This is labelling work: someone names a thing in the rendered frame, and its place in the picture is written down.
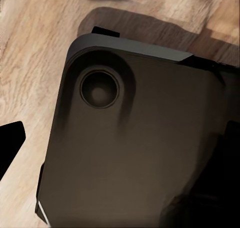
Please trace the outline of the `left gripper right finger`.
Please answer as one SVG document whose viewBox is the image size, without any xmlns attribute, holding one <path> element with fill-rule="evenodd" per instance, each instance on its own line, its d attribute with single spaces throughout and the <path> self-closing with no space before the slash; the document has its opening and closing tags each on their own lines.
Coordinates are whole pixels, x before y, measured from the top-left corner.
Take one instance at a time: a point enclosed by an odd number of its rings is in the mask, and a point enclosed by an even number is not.
<svg viewBox="0 0 240 228">
<path fill-rule="evenodd" d="M 240 161 L 240 123 L 235 121 L 229 121 L 227 123 L 224 139 L 230 146 L 234 154 Z"/>
</svg>

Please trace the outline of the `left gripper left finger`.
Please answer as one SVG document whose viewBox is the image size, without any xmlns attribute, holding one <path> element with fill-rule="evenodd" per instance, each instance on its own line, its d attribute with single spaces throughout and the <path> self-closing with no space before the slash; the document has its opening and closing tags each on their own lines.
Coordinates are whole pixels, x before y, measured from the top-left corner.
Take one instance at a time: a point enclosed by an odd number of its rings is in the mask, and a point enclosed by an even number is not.
<svg viewBox="0 0 240 228">
<path fill-rule="evenodd" d="M 0 181 L 26 139 L 21 121 L 0 126 Z"/>
</svg>

